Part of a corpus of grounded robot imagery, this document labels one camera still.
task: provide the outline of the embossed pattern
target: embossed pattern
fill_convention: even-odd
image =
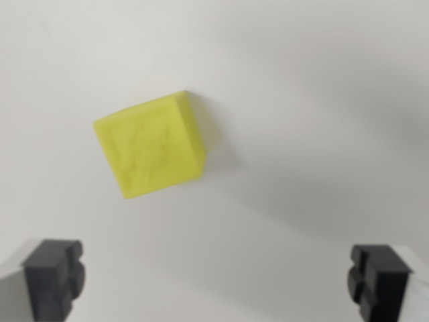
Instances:
[[[94,127],[125,198],[202,173],[204,148],[185,92],[125,109]]]

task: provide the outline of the white background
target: white background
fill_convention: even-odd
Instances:
[[[0,254],[81,239],[69,322],[358,322],[355,243],[429,260],[427,1],[0,0]],[[92,122],[194,93],[204,177],[124,200]]]

